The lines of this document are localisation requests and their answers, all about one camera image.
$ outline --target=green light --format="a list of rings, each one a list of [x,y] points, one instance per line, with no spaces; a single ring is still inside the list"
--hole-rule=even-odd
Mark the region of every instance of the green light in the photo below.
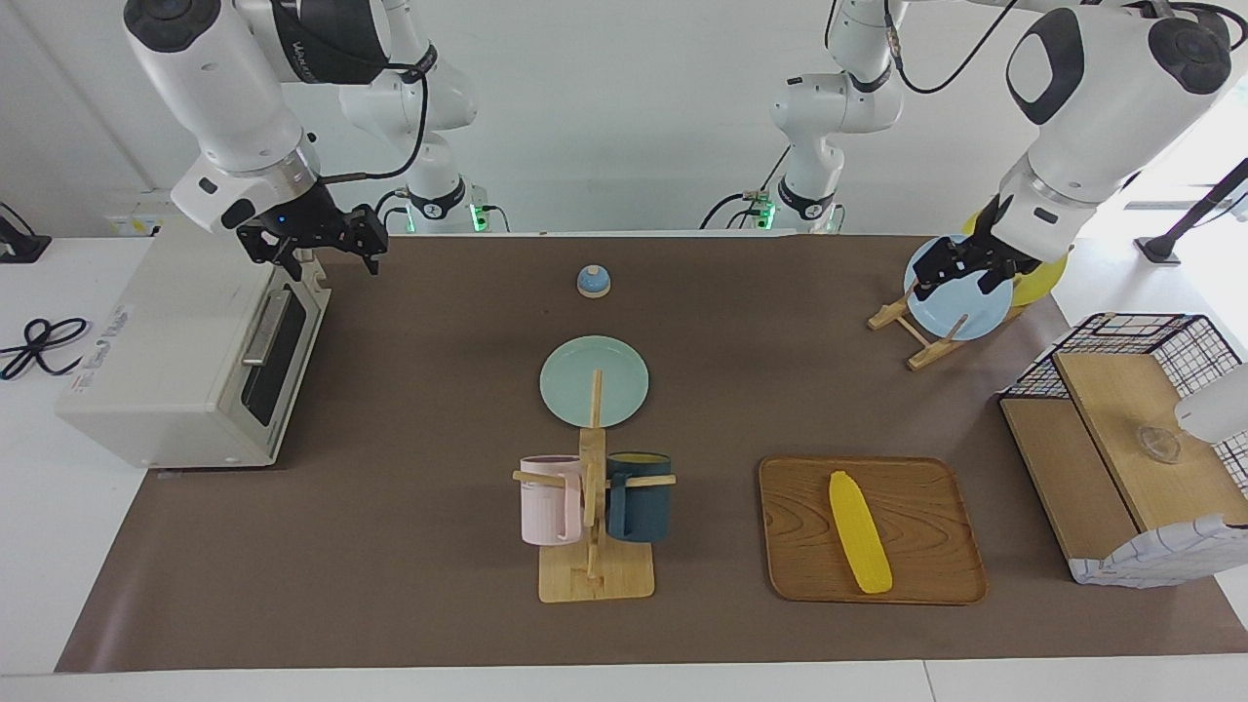
[[[768,202],[763,215],[759,216],[759,229],[771,229],[771,224],[776,219],[776,205],[775,202]]]
[[[478,232],[482,232],[482,231],[485,231],[487,229],[489,229],[489,215],[487,215],[477,205],[472,205],[470,207],[472,207],[472,222],[473,222],[473,227]]]

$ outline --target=wooden mug tree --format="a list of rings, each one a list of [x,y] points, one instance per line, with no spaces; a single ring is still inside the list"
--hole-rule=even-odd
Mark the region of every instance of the wooden mug tree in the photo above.
[[[567,546],[543,546],[538,560],[542,602],[633,600],[654,595],[654,555],[649,543],[618,541],[607,533],[607,430],[602,426],[603,371],[594,371],[589,428],[580,430],[582,515],[585,537]],[[567,488],[565,478],[514,471],[512,478]],[[633,477],[625,487],[675,485],[676,476]]]

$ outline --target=white wall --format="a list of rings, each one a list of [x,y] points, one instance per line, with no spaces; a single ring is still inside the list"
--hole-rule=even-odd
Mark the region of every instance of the white wall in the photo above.
[[[1248,0],[1227,4],[1248,12]],[[45,179],[74,180],[90,211],[116,209],[127,192],[134,201],[152,186],[172,186],[195,144],[130,55],[120,21],[124,0],[0,0],[0,9],[10,5],[32,27],[32,39],[54,47],[55,64],[89,106],[79,112],[96,119],[95,135],[111,135],[120,147],[96,139],[94,155],[70,151],[67,144],[81,146],[84,139],[49,119],[57,114],[49,91],[9,87],[21,77],[14,76],[20,71],[9,41],[0,44],[0,141],[14,131],[40,132],[26,139],[25,161],[41,157],[44,167],[35,170]],[[418,6],[443,57],[474,79],[480,96],[477,124],[449,134],[462,167],[524,230],[696,226],[720,196],[756,187],[782,150],[768,107],[784,80],[835,70],[821,46],[822,0],[422,0]],[[996,12],[968,4],[915,5],[902,31],[914,80],[930,85],[947,75]],[[909,95],[892,130],[840,141],[847,152],[846,229],[947,231],[987,201],[1035,136],[1003,79],[1015,41],[1033,20],[1023,12],[1008,17],[953,87]],[[1238,74],[1248,49],[1237,54]],[[342,119],[332,87],[286,91],[322,137],[317,147],[327,170],[381,170],[402,161],[403,154]],[[25,209],[32,219],[71,217],[70,207],[55,205],[65,199],[39,195],[44,187],[11,191],[29,170],[14,164],[0,147],[0,195],[31,204]],[[383,190],[336,187],[343,207],[372,202]]]

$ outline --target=brown table mat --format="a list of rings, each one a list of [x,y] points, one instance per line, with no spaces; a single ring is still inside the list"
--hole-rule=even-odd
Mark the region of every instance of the brown table mat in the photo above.
[[[900,329],[919,240],[402,240],[334,287],[278,467],[150,473],[57,671],[1127,656],[1248,651],[1216,582],[1071,581],[992,393],[1066,330],[1043,300],[921,373]],[[613,292],[577,295],[580,266]],[[519,457],[575,451],[537,390],[605,334],[650,396],[612,450],[680,483],[650,600],[548,606]],[[787,602],[756,485],[778,453],[931,456],[957,472],[991,583],[970,607]]]

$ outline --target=teal plate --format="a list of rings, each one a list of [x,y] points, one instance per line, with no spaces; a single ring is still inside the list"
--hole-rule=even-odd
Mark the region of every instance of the teal plate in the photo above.
[[[650,390],[650,371],[631,346],[609,336],[582,336],[554,350],[542,366],[542,400],[554,416],[589,427],[594,370],[603,368],[602,425],[633,416]]]

